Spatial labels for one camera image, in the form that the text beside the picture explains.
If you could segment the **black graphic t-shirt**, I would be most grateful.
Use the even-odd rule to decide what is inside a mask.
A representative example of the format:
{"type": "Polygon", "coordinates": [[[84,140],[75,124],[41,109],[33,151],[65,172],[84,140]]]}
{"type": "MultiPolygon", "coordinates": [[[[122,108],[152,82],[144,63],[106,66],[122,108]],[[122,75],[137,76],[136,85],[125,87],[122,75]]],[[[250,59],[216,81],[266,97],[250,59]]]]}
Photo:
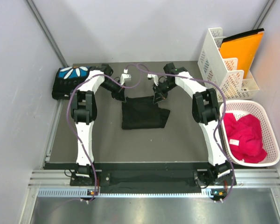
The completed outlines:
{"type": "Polygon", "coordinates": [[[153,103],[153,96],[126,98],[122,103],[122,129],[164,128],[170,110],[153,103]]]}

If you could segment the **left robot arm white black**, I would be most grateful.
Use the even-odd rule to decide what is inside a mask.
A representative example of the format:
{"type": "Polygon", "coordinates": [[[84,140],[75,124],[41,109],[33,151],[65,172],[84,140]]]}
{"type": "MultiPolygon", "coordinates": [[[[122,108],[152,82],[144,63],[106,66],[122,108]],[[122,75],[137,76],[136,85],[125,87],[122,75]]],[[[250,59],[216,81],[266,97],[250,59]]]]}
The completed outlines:
{"type": "Polygon", "coordinates": [[[111,77],[113,71],[107,64],[101,67],[76,68],[76,75],[83,80],[70,94],[66,118],[72,118],[75,127],[72,131],[77,138],[77,160],[78,168],[73,174],[74,178],[80,178],[86,185],[98,186],[98,177],[94,167],[94,156],[92,152],[92,130],[97,118],[98,110],[95,93],[100,86],[104,85],[114,95],[118,95],[121,101],[125,100],[123,90],[125,82],[131,80],[128,69],[124,69],[119,81],[111,77]]]}

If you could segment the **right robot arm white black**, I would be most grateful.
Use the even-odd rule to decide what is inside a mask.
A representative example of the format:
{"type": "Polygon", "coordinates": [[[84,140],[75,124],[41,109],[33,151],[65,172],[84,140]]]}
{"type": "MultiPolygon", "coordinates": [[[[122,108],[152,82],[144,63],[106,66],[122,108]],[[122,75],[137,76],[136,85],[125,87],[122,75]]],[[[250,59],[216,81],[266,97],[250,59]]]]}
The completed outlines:
{"type": "Polygon", "coordinates": [[[210,165],[205,173],[196,176],[195,181],[197,185],[204,187],[212,183],[218,185],[231,172],[231,165],[223,151],[218,133],[220,112],[216,86],[213,85],[212,88],[203,86],[203,80],[193,78],[184,67],[176,68],[173,63],[166,64],[163,69],[166,74],[163,82],[159,81],[157,74],[147,75],[148,79],[154,81],[154,103],[165,100],[168,92],[177,86],[191,97],[192,116],[203,132],[210,165]]]}

